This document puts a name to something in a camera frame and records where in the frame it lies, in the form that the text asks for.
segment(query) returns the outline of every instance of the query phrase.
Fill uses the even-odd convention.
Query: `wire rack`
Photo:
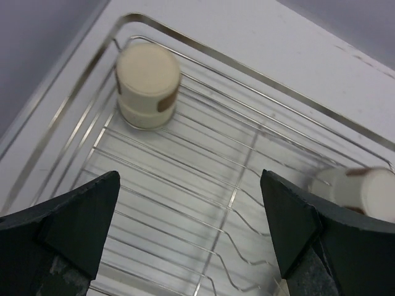
[[[167,38],[192,44],[207,59],[227,61],[146,16],[134,16]],[[56,120],[67,118],[89,79],[96,80],[83,113],[29,205],[117,170],[122,185],[98,278],[91,283],[92,295],[273,295],[281,277],[260,193],[262,170],[273,170],[307,188],[324,168],[373,164],[392,170],[391,162],[352,136],[274,99],[261,82],[259,88],[251,86],[256,75],[249,75],[251,84],[243,76],[239,79],[238,72],[253,71],[241,64],[228,63],[233,67],[230,75],[223,65],[215,68],[147,36],[115,38],[130,18],[119,21],[109,34],[32,154],[31,160],[39,162],[43,147],[55,137]],[[181,63],[176,112],[169,124],[155,131],[131,128],[117,110],[115,58],[123,47],[137,42],[157,43]],[[98,67],[106,55],[111,62]],[[94,76],[97,72],[100,80]],[[273,81],[269,86],[301,98]],[[342,131],[372,133],[333,117]],[[377,135],[370,138],[392,145]],[[20,176],[15,182],[9,208],[33,170],[30,162],[21,174],[25,179]]]

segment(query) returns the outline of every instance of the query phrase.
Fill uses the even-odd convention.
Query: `white cylinder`
[[[126,48],[116,65],[118,105],[123,117],[141,129],[159,128],[173,115],[181,71],[177,59],[151,43]]]
[[[395,174],[386,168],[323,170],[309,190],[341,207],[395,223]]]

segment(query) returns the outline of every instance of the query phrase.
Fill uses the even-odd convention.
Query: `brown tape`
[[[122,94],[122,91],[121,91],[121,84],[120,84],[120,82],[119,82],[119,77],[118,77],[117,65],[114,66],[114,71],[115,71],[115,80],[116,80],[116,82],[117,82],[118,93],[119,93],[119,94]]]
[[[346,176],[363,176],[374,168],[352,168],[346,172]]]
[[[177,86],[177,88],[174,90],[174,92],[172,92],[170,95],[168,95],[167,97],[165,97],[164,99],[162,99],[158,102],[157,108],[156,108],[156,110],[158,112],[166,111],[173,105],[173,103],[175,102],[175,100],[177,98],[177,93],[178,93],[179,87],[180,87],[180,85]]]

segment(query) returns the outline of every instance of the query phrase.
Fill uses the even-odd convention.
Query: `gray wall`
[[[395,69],[394,0],[279,0]]]
[[[78,30],[106,2],[0,0],[0,137]]]

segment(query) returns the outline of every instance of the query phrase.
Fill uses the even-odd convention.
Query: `wire grid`
[[[126,46],[133,41],[157,43],[134,36]],[[116,40],[114,44],[121,51]],[[197,67],[273,100],[208,65],[159,45]],[[112,68],[102,85],[113,75]],[[157,131],[141,132],[130,128],[115,108],[71,187],[114,168],[122,177],[99,273],[117,279],[126,274],[147,293],[156,287],[160,295],[273,295],[280,277],[259,189],[261,170],[280,171],[285,178],[305,187],[323,168],[366,164],[195,76],[186,72],[182,75],[173,120]],[[85,113],[103,88],[98,89]],[[115,99],[114,86],[51,197],[92,127]],[[352,140],[341,138],[383,160]],[[32,205],[38,202],[45,185]],[[93,282],[91,289],[106,295],[129,295],[100,280]]]

